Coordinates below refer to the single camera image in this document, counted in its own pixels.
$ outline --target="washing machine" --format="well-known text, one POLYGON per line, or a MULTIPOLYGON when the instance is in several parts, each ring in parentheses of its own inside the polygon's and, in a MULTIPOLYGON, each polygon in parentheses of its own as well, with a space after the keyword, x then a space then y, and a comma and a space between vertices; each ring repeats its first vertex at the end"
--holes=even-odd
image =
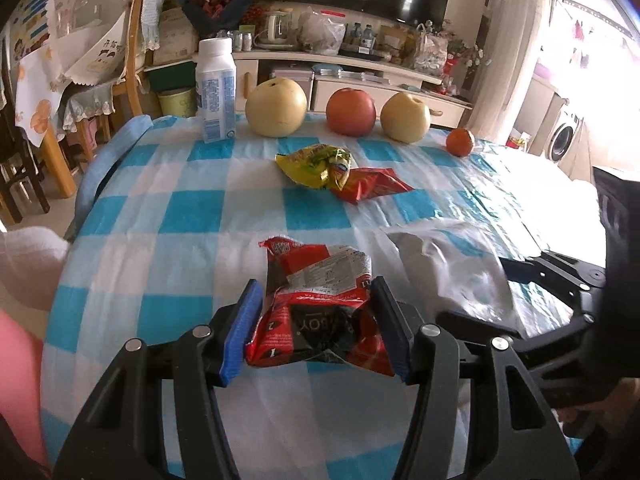
POLYGON ((571 178, 590 180, 581 171, 584 166, 582 159, 589 154, 588 139, 581 139, 584 130, 582 122, 582 118, 571 108, 569 99, 554 92, 527 151, 547 158, 571 178), (572 174, 576 162, 580 165, 580 175, 572 174))

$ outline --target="person's hand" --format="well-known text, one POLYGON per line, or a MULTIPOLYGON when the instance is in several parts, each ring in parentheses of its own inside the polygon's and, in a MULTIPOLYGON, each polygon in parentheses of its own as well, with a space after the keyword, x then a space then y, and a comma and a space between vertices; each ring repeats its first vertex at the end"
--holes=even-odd
POLYGON ((618 386, 604 400, 557 410, 560 422, 573 422, 580 412, 602 412, 602 427, 616 435, 625 427, 629 415, 640 400, 640 379, 622 379, 618 386))

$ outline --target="plastic water bottle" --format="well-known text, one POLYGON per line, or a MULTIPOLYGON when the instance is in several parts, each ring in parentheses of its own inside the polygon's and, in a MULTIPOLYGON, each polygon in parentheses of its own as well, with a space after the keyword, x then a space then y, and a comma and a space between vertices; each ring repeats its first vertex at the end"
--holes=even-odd
POLYGON ((362 37, 362 25, 358 22, 353 24, 351 29, 350 43, 358 46, 360 44, 360 38, 362 37))
POLYGON ((362 32, 362 37, 360 38, 360 46, 370 51, 373 47, 373 40, 375 39, 376 37, 373 34, 371 25, 367 25, 367 28, 365 28, 362 32))
POLYGON ((236 64, 231 38, 202 40, 196 66, 197 116, 204 122, 204 141, 236 135, 236 64))

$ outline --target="bucket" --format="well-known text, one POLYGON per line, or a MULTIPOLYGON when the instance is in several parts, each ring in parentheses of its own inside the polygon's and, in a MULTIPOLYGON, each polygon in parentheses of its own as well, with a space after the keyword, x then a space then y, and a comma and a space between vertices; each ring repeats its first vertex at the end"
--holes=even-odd
POLYGON ((163 115, 193 117, 196 114, 196 89, 177 88, 158 93, 163 115))

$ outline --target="white curtain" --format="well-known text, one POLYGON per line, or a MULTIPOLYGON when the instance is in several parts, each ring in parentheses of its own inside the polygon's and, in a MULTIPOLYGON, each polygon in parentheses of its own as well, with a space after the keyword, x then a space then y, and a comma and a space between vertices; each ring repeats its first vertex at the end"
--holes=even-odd
POLYGON ((513 128, 549 24, 552 0, 489 0, 489 34, 483 66, 472 89, 474 110, 466 127, 503 144, 513 128))

